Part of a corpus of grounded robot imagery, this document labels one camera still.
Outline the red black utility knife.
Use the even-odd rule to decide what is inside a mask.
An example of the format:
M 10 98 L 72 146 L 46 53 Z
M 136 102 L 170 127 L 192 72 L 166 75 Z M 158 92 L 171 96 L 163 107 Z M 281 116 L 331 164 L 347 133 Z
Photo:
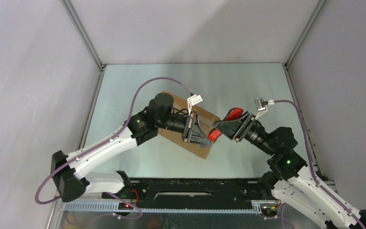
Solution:
M 223 120 L 215 121 L 212 124 L 212 129 L 208 134 L 208 138 L 215 142 L 220 136 L 224 135 L 230 140 L 234 139 L 238 129 L 238 121 L 244 113 L 244 110 L 239 107 L 231 108 Z

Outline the brown cardboard express box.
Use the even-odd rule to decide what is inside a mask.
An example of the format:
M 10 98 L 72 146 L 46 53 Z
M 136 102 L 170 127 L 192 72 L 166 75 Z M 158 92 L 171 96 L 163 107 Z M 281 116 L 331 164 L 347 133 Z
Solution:
M 162 93 L 169 94 L 173 98 L 173 110 L 177 115 L 168 121 L 166 129 L 160 128 L 158 133 L 171 142 L 177 144 L 179 147 L 184 148 L 202 159 L 206 159 L 211 151 L 211 147 L 189 143 L 183 139 L 182 134 L 184 130 L 187 130 L 186 122 L 188 120 L 186 100 L 171 92 L 163 91 Z M 192 108 L 192 112 L 196 112 L 198 114 L 198 124 L 206 135 L 208 135 L 212 130 L 212 124 L 215 121 L 221 120 L 217 115 L 199 107 L 198 105 L 195 105 Z

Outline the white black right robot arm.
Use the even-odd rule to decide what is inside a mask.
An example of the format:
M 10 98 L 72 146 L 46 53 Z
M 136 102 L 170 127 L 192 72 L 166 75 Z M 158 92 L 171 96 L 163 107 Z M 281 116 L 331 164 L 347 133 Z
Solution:
M 227 138 L 247 140 L 271 158 L 270 171 L 257 182 L 263 199 L 279 199 L 325 229 L 366 229 L 366 209 L 348 204 L 295 152 L 292 129 L 279 127 L 268 133 L 255 116 L 245 112 L 234 120 L 213 123 Z

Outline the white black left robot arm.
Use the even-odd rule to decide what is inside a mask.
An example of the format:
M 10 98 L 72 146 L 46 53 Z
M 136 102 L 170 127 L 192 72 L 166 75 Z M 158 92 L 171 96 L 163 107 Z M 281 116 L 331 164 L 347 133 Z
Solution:
M 139 113 L 131 116 L 115 133 L 98 143 L 65 154 L 61 150 L 51 157 L 52 180 L 63 202 L 74 201 L 88 193 L 112 193 L 127 198 L 131 182 L 123 171 L 113 174 L 93 170 L 112 157 L 157 137 L 159 129 L 181 134 L 184 143 L 211 147 L 208 134 L 200 126 L 197 112 L 175 111 L 170 94 L 159 93 Z

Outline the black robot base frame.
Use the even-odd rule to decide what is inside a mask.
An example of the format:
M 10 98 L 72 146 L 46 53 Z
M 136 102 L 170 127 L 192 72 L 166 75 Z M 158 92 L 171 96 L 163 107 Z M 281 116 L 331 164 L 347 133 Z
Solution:
M 122 203 L 103 191 L 66 205 L 72 210 L 115 212 L 126 215 L 133 208 L 154 213 L 265 213 L 275 215 L 288 204 L 316 215 L 313 202 L 294 185 L 267 172 L 262 178 L 131 178 L 119 195 Z

